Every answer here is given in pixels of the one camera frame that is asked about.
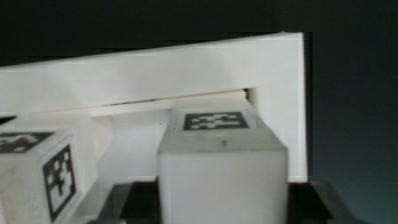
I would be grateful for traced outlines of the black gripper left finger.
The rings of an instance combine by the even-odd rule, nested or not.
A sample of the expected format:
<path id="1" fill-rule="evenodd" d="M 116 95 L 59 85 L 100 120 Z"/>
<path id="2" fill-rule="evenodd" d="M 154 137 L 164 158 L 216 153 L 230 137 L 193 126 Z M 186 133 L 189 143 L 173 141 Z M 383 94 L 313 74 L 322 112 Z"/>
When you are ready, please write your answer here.
<path id="1" fill-rule="evenodd" d="M 118 184 L 88 224 L 161 224 L 159 181 Z"/>

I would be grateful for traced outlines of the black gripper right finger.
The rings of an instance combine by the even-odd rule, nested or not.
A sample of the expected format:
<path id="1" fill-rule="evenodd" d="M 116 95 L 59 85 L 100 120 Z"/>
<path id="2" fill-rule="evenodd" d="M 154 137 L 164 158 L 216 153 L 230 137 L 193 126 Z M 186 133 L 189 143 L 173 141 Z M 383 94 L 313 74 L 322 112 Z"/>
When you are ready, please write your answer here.
<path id="1" fill-rule="evenodd" d="M 351 212 L 328 182 L 290 184 L 287 224 L 369 224 Z"/>

